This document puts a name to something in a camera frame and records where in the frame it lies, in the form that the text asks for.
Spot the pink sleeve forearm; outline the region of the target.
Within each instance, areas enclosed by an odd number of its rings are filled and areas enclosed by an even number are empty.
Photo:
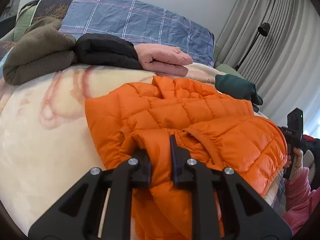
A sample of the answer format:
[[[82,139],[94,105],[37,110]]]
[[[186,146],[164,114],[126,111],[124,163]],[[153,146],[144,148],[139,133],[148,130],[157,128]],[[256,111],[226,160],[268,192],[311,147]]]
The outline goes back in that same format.
[[[283,219],[295,235],[319,203],[319,189],[311,190],[309,168],[297,169],[291,180],[285,180],[286,213]]]

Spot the person right hand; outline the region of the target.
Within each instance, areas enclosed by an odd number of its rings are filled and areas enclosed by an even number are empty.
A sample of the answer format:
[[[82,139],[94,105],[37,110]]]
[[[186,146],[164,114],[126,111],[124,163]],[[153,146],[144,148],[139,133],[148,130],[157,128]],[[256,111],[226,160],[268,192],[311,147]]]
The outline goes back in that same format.
[[[303,169],[303,151],[300,148],[296,148],[296,147],[292,148],[292,150],[296,156],[296,163],[295,165],[292,164],[292,160],[291,160],[292,157],[289,155],[287,157],[287,162],[284,165],[284,168],[289,168],[292,165],[292,169],[294,170],[294,173],[291,177],[291,180],[294,180],[297,177],[299,177]]]

